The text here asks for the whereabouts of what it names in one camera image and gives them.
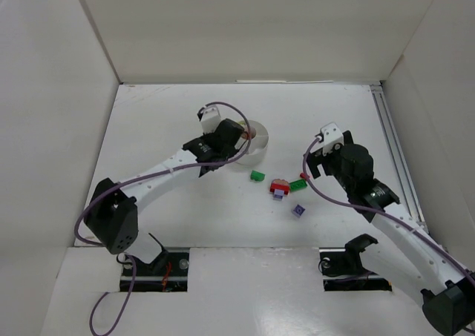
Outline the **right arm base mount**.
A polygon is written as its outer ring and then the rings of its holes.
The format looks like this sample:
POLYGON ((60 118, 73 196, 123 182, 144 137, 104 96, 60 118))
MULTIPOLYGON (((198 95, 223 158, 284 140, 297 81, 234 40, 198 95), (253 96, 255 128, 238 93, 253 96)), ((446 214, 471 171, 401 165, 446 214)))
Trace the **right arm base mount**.
POLYGON ((391 283, 363 267, 361 256, 378 240, 369 234, 359 235, 344 247, 320 247, 318 270, 324 291, 392 291, 391 283))

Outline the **green lego plate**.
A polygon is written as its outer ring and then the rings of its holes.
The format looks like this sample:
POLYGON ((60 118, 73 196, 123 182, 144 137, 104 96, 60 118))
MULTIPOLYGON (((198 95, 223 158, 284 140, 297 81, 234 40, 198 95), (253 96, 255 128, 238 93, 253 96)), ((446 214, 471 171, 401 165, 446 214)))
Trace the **green lego plate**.
POLYGON ((289 191, 296 192, 307 187, 307 181, 305 179, 298 179, 289 184, 289 191))

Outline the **brown lego plate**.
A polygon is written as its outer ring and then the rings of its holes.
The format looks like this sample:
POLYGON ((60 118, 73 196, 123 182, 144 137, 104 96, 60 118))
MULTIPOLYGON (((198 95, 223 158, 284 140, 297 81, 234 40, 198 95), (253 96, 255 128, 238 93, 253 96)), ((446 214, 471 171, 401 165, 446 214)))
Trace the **brown lego plate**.
POLYGON ((256 130, 255 128, 250 128, 247 130, 247 138, 248 139, 254 139, 256 136, 256 130))

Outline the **dark green lego brick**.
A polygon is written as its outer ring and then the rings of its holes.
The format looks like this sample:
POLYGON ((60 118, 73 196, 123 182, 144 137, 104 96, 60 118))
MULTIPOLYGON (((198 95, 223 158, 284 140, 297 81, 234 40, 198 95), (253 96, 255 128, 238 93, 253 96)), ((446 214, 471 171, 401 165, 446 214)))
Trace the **dark green lego brick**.
POLYGON ((266 175, 260 171, 252 170, 250 174, 250 180, 255 182, 263 182, 266 175))

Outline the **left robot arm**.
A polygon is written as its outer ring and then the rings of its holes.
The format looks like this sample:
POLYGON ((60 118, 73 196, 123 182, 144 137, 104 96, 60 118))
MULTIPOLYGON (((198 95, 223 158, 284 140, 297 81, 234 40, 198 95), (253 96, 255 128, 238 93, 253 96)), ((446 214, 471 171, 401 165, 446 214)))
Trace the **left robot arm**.
POLYGON ((214 171, 239 152, 245 128, 224 119, 210 133, 185 143, 172 157, 124 182, 106 178, 94 191, 84 224, 109 251, 132 256, 152 270, 166 263, 163 244, 139 227, 139 215, 162 195, 214 171))

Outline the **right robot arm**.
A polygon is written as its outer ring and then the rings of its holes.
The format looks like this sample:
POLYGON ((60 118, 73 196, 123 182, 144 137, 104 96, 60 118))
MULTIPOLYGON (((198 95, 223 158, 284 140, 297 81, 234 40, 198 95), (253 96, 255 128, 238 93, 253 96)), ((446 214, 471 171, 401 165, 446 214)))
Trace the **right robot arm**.
POLYGON ((409 214, 399 197, 374 177, 369 151, 355 144, 350 131, 335 123, 324 126, 304 153, 302 171, 307 182, 326 174, 343 188, 347 201, 317 195, 352 208, 400 250, 407 263, 382 256, 378 241, 362 234, 344 247, 347 265, 341 274, 371 271, 402 290, 421 309, 441 335, 473 333, 474 272, 453 258, 409 214))

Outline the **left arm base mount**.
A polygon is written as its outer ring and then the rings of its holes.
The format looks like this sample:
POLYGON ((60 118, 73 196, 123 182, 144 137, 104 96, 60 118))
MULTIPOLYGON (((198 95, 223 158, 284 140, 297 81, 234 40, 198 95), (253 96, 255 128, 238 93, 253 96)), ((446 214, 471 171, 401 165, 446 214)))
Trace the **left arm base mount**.
POLYGON ((132 291, 136 292, 186 292, 188 290, 189 248, 171 248, 165 263, 153 271, 150 266, 136 259, 136 278, 132 291))

